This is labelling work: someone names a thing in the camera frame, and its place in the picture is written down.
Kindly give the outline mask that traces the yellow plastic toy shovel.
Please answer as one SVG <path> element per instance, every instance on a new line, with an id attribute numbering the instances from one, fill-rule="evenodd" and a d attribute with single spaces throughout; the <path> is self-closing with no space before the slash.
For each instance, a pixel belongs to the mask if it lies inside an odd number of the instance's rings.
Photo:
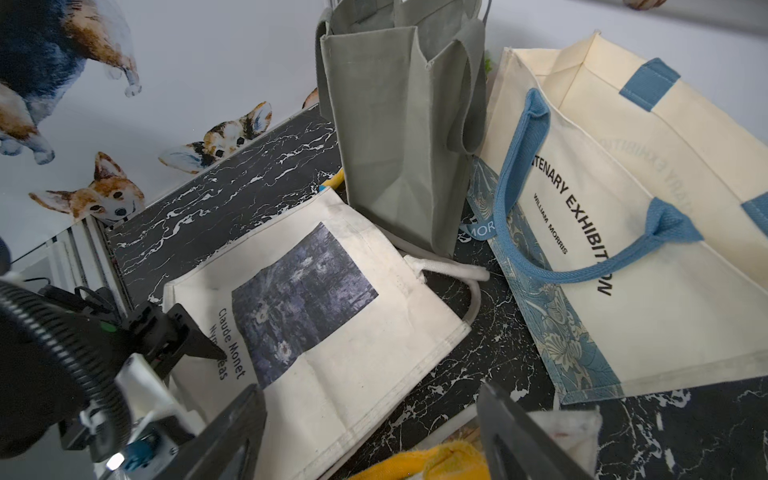
<path id="1" fill-rule="evenodd" d="M 322 182 L 319 185 L 318 190 L 319 191 L 322 191 L 322 190 L 325 190 L 325 189 L 334 189 L 334 190 L 336 190 L 336 189 L 338 189 L 344 183 L 344 180 L 345 180 L 344 170 L 340 169 L 331 178 L 329 178 L 329 179 L 325 180 L 324 182 Z"/>

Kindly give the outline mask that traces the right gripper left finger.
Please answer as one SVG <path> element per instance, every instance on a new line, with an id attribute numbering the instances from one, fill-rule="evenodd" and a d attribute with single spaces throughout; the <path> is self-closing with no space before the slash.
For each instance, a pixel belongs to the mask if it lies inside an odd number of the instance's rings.
<path id="1" fill-rule="evenodd" d="M 255 477 L 267 407 L 256 384 L 246 387 L 194 440 L 183 445 L 158 479 L 241 479 Z"/>

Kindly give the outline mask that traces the grey-green canvas bag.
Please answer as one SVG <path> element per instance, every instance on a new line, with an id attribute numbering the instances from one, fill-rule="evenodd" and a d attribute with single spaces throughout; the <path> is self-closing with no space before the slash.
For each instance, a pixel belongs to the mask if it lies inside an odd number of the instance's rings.
<path id="1" fill-rule="evenodd" d="M 451 257 L 486 119 L 486 1 L 340 1 L 315 37 L 349 204 Z"/>

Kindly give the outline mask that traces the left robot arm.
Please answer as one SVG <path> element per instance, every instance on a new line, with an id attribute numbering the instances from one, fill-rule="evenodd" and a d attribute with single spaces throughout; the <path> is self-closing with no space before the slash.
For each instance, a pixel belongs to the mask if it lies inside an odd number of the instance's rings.
<path id="1" fill-rule="evenodd" d="M 194 435 L 178 420 L 151 420 L 130 437 L 133 416 L 117 382 L 144 360 L 161 380 L 185 356 L 223 360 L 179 304 L 169 312 L 146 301 L 121 314 L 111 291 L 47 284 L 38 292 L 13 281 L 11 254 L 1 248 L 1 456 L 29 450 L 58 426 L 66 450 L 89 449 L 94 461 L 124 456 L 129 470 L 149 465 L 171 435 Z"/>

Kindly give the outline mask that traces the white bag with yellow handles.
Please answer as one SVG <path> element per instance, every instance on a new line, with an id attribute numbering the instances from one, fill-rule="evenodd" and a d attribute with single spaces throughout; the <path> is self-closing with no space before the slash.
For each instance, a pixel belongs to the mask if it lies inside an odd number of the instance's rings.
<path id="1" fill-rule="evenodd" d="M 599 411 L 533 411 L 531 420 L 577 465 L 592 475 L 603 424 Z M 474 405 L 451 418 L 415 448 L 397 453 L 354 479 L 488 479 L 481 428 Z"/>

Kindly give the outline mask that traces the cream canvas bag with print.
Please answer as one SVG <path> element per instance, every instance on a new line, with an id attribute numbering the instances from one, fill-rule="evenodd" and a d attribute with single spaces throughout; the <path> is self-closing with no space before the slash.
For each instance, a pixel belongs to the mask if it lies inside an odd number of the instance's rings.
<path id="1" fill-rule="evenodd" d="M 396 249 L 326 189 L 164 287 L 225 352 L 172 377 L 203 418 L 247 386 L 266 401 L 254 475 L 317 479 L 469 333 L 481 267 Z"/>

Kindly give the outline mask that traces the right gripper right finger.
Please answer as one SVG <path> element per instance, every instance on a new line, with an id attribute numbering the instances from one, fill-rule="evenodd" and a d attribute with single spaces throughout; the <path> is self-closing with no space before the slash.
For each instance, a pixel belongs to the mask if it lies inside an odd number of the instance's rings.
<path id="1" fill-rule="evenodd" d="M 481 385 L 476 408 L 491 479 L 590 477 L 495 383 Z"/>

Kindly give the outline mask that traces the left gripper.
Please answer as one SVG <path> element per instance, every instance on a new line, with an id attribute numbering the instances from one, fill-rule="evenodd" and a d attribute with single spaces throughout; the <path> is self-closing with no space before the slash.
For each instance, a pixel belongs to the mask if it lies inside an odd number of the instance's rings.
<path id="1" fill-rule="evenodd" d="M 133 350 L 141 354 L 161 380 L 166 380 L 184 355 L 223 361 L 217 346 L 179 303 L 165 312 L 159 304 L 143 302 L 128 317 L 126 328 Z"/>

